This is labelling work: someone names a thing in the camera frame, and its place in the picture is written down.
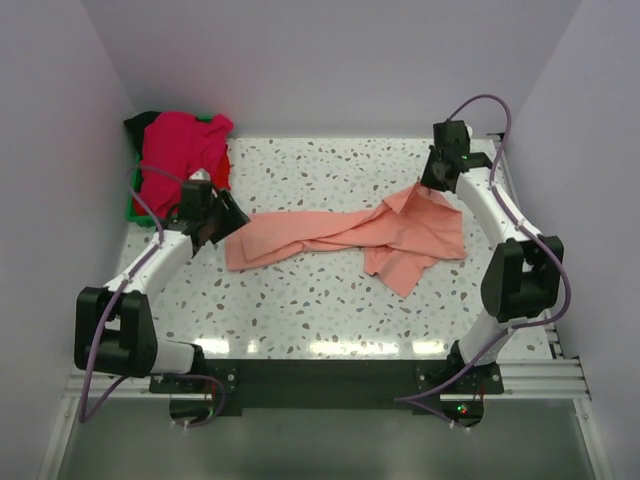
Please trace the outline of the salmon pink t-shirt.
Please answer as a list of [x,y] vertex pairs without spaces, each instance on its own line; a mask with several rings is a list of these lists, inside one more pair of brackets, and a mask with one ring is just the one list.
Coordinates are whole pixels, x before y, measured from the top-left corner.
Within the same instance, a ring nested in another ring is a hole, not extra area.
[[257,214],[225,240],[225,260],[228,270],[240,271],[301,253],[350,248],[363,250],[365,273],[405,298],[424,270],[466,258],[463,214],[416,183],[369,210]]

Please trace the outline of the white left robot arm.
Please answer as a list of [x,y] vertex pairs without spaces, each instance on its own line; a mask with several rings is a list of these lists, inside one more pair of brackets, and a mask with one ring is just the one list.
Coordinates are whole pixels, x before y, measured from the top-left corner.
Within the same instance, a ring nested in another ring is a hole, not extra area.
[[178,271],[208,243],[249,223],[231,193],[205,180],[182,185],[172,217],[157,220],[145,250],[102,287],[86,287],[76,301],[74,363],[85,372],[144,378],[172,374],[185,392],[200,390],[207,368],[196,345],[162,340],[151,305]]

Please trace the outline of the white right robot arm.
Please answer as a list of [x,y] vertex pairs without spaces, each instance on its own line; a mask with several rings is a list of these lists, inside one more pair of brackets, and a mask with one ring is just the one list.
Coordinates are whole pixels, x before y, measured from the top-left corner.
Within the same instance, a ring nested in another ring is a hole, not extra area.
[[555,305],[564,245],[524,217],[497,182],[496,163],[471,150],[463,121],[434,124],[433,140],[421,184],[455,194],[470,209],[492,249],[480,284],[483,308],[447,356],[448,386],[466,393],[480,382],[479,367],[495,363],[517,330],[532,326]]

